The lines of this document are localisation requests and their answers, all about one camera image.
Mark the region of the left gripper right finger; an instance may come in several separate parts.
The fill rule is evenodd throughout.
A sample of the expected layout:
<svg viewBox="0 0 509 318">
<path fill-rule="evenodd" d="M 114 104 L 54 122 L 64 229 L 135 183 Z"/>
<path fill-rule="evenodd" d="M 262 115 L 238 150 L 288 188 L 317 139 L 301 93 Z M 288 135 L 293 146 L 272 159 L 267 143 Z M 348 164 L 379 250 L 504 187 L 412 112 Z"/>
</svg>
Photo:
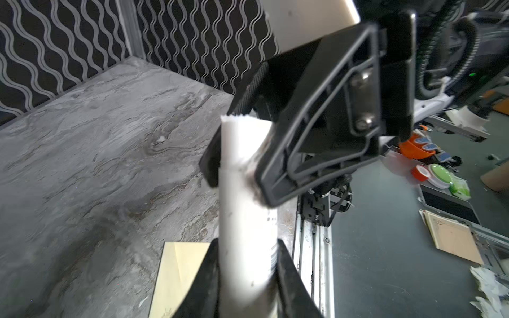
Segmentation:
<svg viewBox="0 0 509 318">
<path fill-rule="evenodd" d="M 306 290 L 283 240 L 277 240 L 278 317 L 323 317 Z"/>
</svg>

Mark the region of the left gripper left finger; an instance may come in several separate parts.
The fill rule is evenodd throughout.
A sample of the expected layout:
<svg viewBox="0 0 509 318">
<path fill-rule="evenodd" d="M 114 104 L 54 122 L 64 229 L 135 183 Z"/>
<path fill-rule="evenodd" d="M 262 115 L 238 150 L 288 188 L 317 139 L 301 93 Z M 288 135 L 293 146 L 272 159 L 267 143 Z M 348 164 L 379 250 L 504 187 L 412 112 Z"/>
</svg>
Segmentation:
<svg viewBox="0 0 509 318">
<path fill-rule="evenodd" d="M 219 317 L 219 239 L 209 245 L 196 277 L 173 317 Z"/>
</svg>

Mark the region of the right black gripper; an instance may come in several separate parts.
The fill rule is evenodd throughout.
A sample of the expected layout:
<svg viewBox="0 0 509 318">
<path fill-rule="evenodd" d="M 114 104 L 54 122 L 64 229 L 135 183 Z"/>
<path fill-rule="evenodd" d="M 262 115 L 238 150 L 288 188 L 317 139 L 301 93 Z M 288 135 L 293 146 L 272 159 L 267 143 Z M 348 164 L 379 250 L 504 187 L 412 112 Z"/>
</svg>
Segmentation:
<svg viewBox="0 0 509 318">
<path fill-rule="evenodd" d="M 338 178 L 378 155 L 379 138 L 411 135 L 416 22 L 385 15 L 267 61 L 265 105 L 274 122 L 254 179 L 269 207 Z"/>
</svg>

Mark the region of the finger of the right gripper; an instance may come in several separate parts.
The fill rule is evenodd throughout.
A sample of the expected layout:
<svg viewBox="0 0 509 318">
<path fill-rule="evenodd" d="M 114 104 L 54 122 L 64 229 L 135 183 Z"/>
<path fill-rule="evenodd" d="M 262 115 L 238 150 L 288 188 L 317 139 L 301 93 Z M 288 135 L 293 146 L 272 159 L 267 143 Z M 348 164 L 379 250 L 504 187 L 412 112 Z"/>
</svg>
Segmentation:
<svg viewBox="0 0 509 318">
<path fill-rule="evenodd" d="M 241 80 L 227 113 L 220 117 L 220 127 L 199 162 L 200 171 L 211 188 L 220 187 L 221 172 L 246 172 L 256 164 L 270 131 L 270 119 L 258 119 L 250 113 L 258 113 L 258 106 L 266 104 L 263 94 L 270 79 L 269 70 L 269 63 L 262 62 L 249 71 Z"/>
</svg>

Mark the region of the cream yellow envelope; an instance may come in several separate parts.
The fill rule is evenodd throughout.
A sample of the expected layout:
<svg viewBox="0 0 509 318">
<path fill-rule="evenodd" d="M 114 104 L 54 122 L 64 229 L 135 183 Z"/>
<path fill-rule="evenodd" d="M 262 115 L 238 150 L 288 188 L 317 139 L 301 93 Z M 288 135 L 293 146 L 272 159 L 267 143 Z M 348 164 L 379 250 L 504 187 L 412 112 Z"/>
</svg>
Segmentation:
<svg viewBox="0 0 509 318">
<path fill-rule="evenodd" d="M 186 297 L 209 248 L 208 242 L 166 242 L 150 317 L 172 317 Z"/>
</svg>

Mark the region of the white glue stick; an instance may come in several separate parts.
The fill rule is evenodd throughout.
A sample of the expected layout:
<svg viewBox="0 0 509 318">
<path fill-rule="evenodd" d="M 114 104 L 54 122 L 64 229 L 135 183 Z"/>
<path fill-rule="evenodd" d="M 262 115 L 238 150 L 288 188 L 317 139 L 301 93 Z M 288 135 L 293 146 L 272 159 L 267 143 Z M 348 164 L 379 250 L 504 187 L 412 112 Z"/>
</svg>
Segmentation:
<svg viewBox="0 0 509 318">
<path fill-rule="evenodd" d="M 251 169 L 220 173 L 220 317 L 274 317 L 277 211 L 257 198 Z"/>
</svg>

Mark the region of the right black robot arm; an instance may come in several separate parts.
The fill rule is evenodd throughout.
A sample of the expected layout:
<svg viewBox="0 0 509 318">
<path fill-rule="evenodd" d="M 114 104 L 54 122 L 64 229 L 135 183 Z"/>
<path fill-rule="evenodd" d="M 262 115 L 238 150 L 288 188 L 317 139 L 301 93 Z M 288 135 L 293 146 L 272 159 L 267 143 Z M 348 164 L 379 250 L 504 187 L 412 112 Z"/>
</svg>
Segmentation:
<svg viewBox="0 0 509 318">
<path fill-rule="evenodd" d="M 408 140 L 438 111 L 470 105 L 508 71 L 508 12 L 466 1 L 355 1 L 352 13 L 264 58 L 243 79 L 200 160 L 222 197 L 245 190 L 278 207 L 327 193 L 377 159 L 384 137 Z"/>
</svg>

